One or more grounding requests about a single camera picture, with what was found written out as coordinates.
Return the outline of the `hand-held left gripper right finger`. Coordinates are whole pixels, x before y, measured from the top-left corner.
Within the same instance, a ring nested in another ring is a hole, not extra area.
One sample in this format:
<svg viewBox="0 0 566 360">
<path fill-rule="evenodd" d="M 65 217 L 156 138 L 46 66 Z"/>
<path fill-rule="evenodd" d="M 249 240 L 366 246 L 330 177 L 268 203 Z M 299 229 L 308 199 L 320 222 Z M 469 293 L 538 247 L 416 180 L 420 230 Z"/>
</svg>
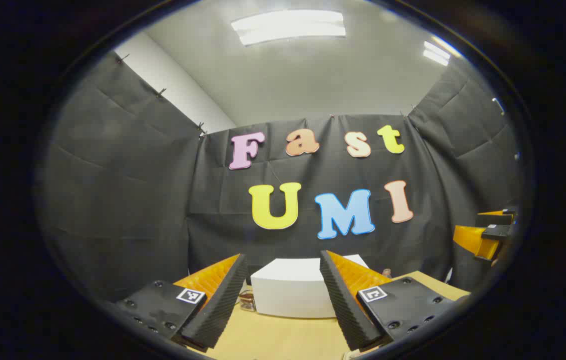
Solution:
<svg viewBox="0 0 566 360">
<path fill-rule="evenodd" d="M 388 278 L 328 250 L 321 252 L 319 269 L 351 350 L 412 340 L 469 295 L 419 271 Z"/>
</svg>

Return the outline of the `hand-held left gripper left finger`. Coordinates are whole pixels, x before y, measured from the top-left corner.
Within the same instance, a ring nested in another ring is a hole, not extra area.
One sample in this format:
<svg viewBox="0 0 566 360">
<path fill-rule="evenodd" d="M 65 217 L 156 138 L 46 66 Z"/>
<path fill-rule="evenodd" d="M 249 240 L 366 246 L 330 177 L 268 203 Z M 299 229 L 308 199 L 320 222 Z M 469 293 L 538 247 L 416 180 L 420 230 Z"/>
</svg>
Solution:
<svg viewBox="0 0 566 360">
<path fill-rule="evenodd" d="M 224 332 L 247 275 L 238 253 L 175 282 L 155 280 L 114 305 L 160 337 L 205 352 Z"/>
</svg>

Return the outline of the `white microwave oven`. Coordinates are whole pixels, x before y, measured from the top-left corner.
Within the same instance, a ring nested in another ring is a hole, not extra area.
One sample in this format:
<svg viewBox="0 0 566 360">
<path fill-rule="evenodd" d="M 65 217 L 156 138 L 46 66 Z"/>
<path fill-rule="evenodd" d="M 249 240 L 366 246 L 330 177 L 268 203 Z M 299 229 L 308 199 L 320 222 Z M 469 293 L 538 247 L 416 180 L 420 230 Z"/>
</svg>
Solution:
<svg viewBox="0 0 566 360">
<path fill-rule="evenodd" d="M 274 259 L 251 274 L 257 312 L 286 318 L 334 318 L 320 262 L 319 258 Z"/>
</svg>

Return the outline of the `small ceiling light panel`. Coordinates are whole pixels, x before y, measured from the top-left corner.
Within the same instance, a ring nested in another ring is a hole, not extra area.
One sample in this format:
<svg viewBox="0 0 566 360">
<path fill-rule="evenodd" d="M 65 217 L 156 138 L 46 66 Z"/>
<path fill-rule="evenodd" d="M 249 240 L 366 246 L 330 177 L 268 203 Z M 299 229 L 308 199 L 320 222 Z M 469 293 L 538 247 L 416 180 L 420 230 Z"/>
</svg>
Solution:
<svg viewBox="0 0 566 360">
<path fill-rule="evenodd" d="M 442 66 L 448 66 L 451 57 L 449 53 L 427 41 L 424 41 L 424 50 L 422 54 L 424 57 Z"/>
</svg>

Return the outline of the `large ceiling light panel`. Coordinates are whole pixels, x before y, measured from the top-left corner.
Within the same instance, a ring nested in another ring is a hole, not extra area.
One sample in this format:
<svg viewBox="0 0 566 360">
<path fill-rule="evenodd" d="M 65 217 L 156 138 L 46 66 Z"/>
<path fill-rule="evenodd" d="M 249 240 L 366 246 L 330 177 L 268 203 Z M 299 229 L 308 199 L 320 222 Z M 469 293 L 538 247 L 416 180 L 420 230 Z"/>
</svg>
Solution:
<svg viewBox="0 0 566 360">
<path fill-rule="evenodd" d="M 290 9 L 254 14 L 230 23 L 244 46 L 303 37 L 346 37 L 338 11 Z"/>
</svg>

